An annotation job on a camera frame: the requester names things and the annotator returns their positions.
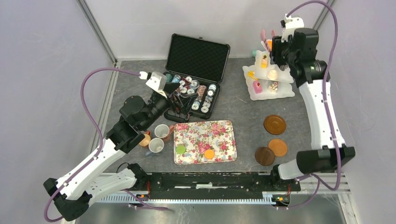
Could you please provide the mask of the orange pastry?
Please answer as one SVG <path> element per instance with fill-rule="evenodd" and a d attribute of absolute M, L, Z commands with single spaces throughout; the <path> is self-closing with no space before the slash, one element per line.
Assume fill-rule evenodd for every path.
<path fill-rule="evenodd" d="M 267 44 L 269 47 L 269 51 L 271 52 L 272 51 L 272 40 L 267 40 Z"/>

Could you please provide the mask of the pink-handled metal tongs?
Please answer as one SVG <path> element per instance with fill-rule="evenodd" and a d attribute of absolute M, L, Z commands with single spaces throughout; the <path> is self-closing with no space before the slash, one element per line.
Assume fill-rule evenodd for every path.
<path fill-rule="evenodd" d="M 267 40 L 272 40 L 272 38 L 270 38 L 270 39 L 268 39 L 268 38 L 266 38 L 266 32 L 265 32 L 265 30 L 264 29 L 262 29 L 261 30 L 261 34 L 260 34 L 260 37 L 261 37 L 261 44 L 262 44 L 262 46 L 264 47 L 264 49 L 267 51 L 267 52 L 269 52 L 269 53 L 271 53 L 270 51 L 269 51 L 269 47 L 268 47 L 268 44 L 267 44 Z"/>

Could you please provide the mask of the yellow cake with green fruit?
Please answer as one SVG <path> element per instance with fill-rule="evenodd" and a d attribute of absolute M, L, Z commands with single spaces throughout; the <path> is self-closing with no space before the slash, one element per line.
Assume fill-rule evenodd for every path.
<path fill-rule="evenodd" d="M 268 56 L 263 55 L 261 59 L 261 68 L 267 68 L 268 67 Z"/>

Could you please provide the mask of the cream round pudding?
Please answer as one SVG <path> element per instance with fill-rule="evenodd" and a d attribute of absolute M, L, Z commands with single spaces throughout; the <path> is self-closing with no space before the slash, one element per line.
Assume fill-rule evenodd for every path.
<path fill-rule="evenodd" d="M 268 78 L 269 80 L 277 80 L 277 78 L 278 78 L 278 72 L 277 72 L 276 70 L 270 70 L 270 71 L 267 73 L 267 78 Z"/>

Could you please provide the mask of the sprinkled strawberry cake slice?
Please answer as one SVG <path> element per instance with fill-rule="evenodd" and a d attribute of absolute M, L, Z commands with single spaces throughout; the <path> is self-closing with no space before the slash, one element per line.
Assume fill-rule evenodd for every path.
<path fill-rule="evenodd" d="M 270 92 L 276 93 L 278 90 L 278 82 L 273 82 L 269 87 L 268 90 Z"/>

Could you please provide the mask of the green round macaron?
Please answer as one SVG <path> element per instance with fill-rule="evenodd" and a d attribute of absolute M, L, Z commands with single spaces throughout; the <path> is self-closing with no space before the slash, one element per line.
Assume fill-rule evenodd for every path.
<path fill-rule="evenodd" d="M 177 154 L 184 154 L 186 152 L 186 147 L 184 145 L 178 145 L 176 147 Z"/>

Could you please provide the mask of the yellow kiwi cake slice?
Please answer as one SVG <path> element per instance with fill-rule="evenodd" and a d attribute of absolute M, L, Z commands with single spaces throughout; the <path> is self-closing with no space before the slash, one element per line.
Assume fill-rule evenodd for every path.
<path fill-rule="evenodd" d="M 254 71 L 249 71 L 247 75 L 252 78 L 253 80 L 257 81 L 258 79 L 255 77 L 255 72 Z"/>

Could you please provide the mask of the pink strawberry cake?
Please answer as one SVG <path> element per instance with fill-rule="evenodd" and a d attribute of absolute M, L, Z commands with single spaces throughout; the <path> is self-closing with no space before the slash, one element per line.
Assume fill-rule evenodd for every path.
<path fill-rule="evenodd" d="M 262 86 L 258 80 L 253 82 L 253 89 L 256 94 L 262 93 Z"/>

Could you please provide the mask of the yellow round biscuit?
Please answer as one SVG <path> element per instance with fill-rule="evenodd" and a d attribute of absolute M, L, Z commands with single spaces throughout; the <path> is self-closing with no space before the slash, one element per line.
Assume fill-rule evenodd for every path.
<path fill-rule="evenodd" d="M 204 153 L 204 157 L 208 160 L 211 160 L 215 157 L 215 152 L 212 149 L 207 149 Z"/>

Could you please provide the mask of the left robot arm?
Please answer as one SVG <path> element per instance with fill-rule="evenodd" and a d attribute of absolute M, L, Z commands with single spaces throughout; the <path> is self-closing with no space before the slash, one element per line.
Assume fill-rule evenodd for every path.
<path fill-rule="evenodd" d="M 74 169 L 59 177 L 47 179 L 43 186 L 50 196 L 46 208 L 53 203 L 61 219 L 73 221 L 83 215 L 99 199 L 122 189 L 143 189 L 147 184 L 145 175 L 132 168 L 121 171 L 120 177 L 111 176 L 104 182 L 95 183 L 103 171 L 118 159 L 127 155 L 143 139 L 143 132 L 164 113 L 173 111 L 189 114 L 185 102 L 196 98 L 197 93 L 181 92 L 179 83 L 151 85 L 149 101 L 140 96 L 128 97 L 120 108 L 120 119 Z"/>

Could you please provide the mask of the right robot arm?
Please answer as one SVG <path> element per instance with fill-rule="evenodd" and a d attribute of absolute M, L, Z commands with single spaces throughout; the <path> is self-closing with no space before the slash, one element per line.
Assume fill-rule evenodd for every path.
<path fill-rule="evenodd" d="M 286 28 L 274 36 L 271 59 L 278 66 L 286 65 L 303 97 L 311 129 L 311 149 L 300 151 L 292 161 L 274 167 L 270 177 L 275 190 L 284 189 L 291 179 L 318 172 L 337 173 L 338 188 L 342 166 L 355 156 L 342 137 L 331 99 L 330 62 L 316 59 L 318 31 L 312 28 Z"/>

